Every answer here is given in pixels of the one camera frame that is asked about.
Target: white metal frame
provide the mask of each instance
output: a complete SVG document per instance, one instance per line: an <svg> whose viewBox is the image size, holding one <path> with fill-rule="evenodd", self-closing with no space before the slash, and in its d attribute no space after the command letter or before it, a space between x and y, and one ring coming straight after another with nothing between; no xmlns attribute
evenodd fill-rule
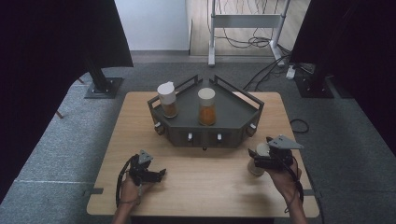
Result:
<svg viewBox="0 0 396 224"><path fill-rule="evenodd" d="M263 15L216 15L216 0L212 0L211 33L209 40L209 66L215 66L215 28L275 28L276 32L270 41L270 47L276 60L282 57L281 50L277 46L283 23L286 19L290 0L285 1L281 14ZM281 60L278 66L283 67L285 63Z"/></svg>

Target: black stand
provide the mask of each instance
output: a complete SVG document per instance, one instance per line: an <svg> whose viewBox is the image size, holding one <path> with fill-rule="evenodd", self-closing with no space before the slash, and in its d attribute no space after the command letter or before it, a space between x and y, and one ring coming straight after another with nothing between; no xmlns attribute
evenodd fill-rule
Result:
<svg viewBox="0 0 396 224"><path fill-rule="evenodd" d="M114 99L123 81L122 77L105 77L101 68L92 61L89 53L84 54L84 63L92 77L84 99Z"/></svg>
<svg viewBox="0 0 396 224"><path fill-rule="evenodd" d="M324 51L318 61L314 74L312 74L310 77L294 77L297 88L302 97L333 98L332 92L330 91L325 80L326 73L328 71L329 62L331 61L336 45L347 28L347 25L356 11L359 2L360 0L354 0L346 14L340 20L338 27L332 34L332 38L330 39L327 49Z"/></svg>

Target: metal tray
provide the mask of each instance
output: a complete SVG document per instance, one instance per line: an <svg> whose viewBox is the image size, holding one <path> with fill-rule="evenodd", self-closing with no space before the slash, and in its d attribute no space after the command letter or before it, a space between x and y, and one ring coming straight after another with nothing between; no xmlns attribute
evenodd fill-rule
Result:
<svg viewBox="0 0 396 224"><path fill-rule="evenodd" d="M176 91L191 83L177 93L178 113L174 118L166 118L156 96L148 101L155 130L165 136L176 147L238 147L242 141L252 136L259 124L264 102L215 76L214 80L198 80L194 76L180 85ZM215 91L216 123L201 125L198 121L198 91L211 88ZM232 91L240 92L254 104L246 102Z"/></svg>

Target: gray carpet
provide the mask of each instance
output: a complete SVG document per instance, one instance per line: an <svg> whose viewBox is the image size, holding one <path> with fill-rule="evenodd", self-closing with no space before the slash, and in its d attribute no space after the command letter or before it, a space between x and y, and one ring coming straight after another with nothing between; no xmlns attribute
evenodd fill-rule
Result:
<svg viewBox="0 0 396 224"><path fill-rule="evenodd" d="M111 217L88 215L86 205L125 94L155 91L165 81L178 83L197 74L216 74L242 88L264 66L136 63L135 68L107 68L107 77L124 78L114 100L83 99L92 82L84 75L86 84L73 84L59 108L64 118L54 116L14 181L0 206L0 222L109 223ZM279 92L289 119L309 124L308 133L295 137L305 146L301 152L325 223L395 223L396 159L355 100L337 94L334 99L301 98L285 74L272 74L259 89ZM293 128L303 127L296 123ZM322 223L322 217L309 222ZM277 218L276 223L290 221Z"/></svg>

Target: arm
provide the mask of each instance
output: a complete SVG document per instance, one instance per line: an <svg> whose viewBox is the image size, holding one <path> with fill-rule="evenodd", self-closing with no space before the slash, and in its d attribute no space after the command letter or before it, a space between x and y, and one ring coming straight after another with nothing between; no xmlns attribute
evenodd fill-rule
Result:
<svg viewBox="0 0 396 224"><path fill-rule="evenodd" d="M301 170L297 168L297 161L290 167L291 170L300 179ZM299 199L299 192L295 186L293 179L287 171L266 170L274 181L276 189L285 199L286 205L289 208L291 223L305 224L308 223L305 217L303 204Z"/></svg>
<svg viewBox="0 0 396 224"><path fill-rule="evenodd" d="M142 194L153 186L153 183L145 183L142 186ZM114 214L112 224L125 224L133 208L140 204L139 187L129 175L121 185L120 205Z"/></svg>

